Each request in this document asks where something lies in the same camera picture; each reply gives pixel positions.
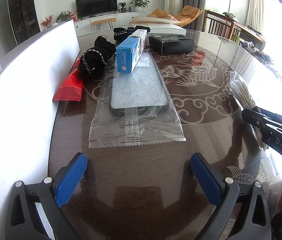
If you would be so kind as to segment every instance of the wooden stool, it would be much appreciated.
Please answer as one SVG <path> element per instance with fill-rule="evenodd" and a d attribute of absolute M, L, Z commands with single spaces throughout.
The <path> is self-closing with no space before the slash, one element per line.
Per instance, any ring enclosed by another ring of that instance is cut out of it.
<path fill-rule="evenodd" d="M 96 26 L 97 26 L 97 31 L 100 31 L 100 29 L 101 29 L 101 23 L 108 23 L 109 26 L 110 26 L 110 29 L 113 29 L 112 23 L 113 23 L 113 22 L 116 22 L 116 21 L 117 21 L 116 18 L 111 18 L 111 19 L 105 19 L 105 20 L 101 20 L 101 21 L 92 22 L 91 25 L 96 25 Z"/>

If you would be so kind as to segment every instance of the green plant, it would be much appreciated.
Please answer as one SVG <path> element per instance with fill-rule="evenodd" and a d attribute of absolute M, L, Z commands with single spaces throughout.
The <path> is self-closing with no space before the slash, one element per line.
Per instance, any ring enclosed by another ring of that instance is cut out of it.
<path fill-rule="evenodd" d="M 131 0 L 129 4 L 134 4 L 134 6 L 148 7 L 149 0 Z"/>
<path fill-rule="evenodd" d="M 67 12 L 61 12 L 60 14 L 59 14 L 59 16 L 57 17 L 57 20 L 56 20 L 56 22 L 64 22 L 64 21 L 66 21 L 66 20 L 68 20 L 68 18 L 69 18 L 69 11 L 67 11 Z"/>
<path fill-rule="evenodd" d="M 121 8 L 124 8 L 126 6 L 126 2 L 120 2 L 119 5 L 121 5 Z"/>

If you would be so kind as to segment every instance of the glass tabletop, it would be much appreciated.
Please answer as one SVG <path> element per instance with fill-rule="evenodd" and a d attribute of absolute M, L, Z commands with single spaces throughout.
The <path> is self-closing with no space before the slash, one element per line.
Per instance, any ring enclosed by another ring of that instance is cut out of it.
<path fill-rule="evenodd" d="M 271 217 L 275 214 L 282 156 L 258 148 L 228 83 L 231 71 L 237 71 L 259 107 L 282 114 L 282 82 L 228 39 L 190 30 L 186 36 L 196 41 L 192 53 L 161 56 L 152 51 L 186 142 L 88 148 L 102 81 L 85 82 L 80 102 L 60 102 L 48 175 L 77 152 L 87 155 L 88 169 L 62 206 L 82 239 L 194 239 L 214 211 L 190 170 L 195 152 L 236 182 L 261 181 Z M 236 214 L 237 207 L 220 239 L 226 239 Z"/>

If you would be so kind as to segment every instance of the flat cardboard box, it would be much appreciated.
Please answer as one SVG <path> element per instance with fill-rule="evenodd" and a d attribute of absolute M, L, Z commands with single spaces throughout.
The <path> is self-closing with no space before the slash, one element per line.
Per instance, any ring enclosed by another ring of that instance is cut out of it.
<path fill-rule="evenodd" d="M 136 30 L 117 47 L 118 72 L 132 73 L 145 46 L 146 30 Z"/>
<path fill-rule="evenodd" d="M 154 34 L 149 36 L 150 48 L 161 55 L 192 52 L 195 41 L 179 34 Z"/>

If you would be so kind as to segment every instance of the orange chair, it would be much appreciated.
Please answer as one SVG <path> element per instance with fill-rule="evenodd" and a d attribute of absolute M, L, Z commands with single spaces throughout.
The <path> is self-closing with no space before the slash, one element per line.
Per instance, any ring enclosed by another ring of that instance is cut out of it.
<path fill-rule="evenodd" d="M 182 23 L 175 23 L 175 25 L 179 25 L 179 26 L 188 25 L 191 22 L 193 22 L 202 12 L 203 10 L 200 10 L 199 8 L 186 5 L 182 9 L 181 13 L 174 16 L 174 18 L 177 21 L 182 22 Z"/>
<path fill-rule="evenodd" d="M 167 19 L 167 20 L 176 20 L 173 18 L 171 14 L 166 13 L 165 11 L 161 9 L 156 9 L 153 13 L 149 14 L 148 17 L 161 18 L 161 19 Z"/>

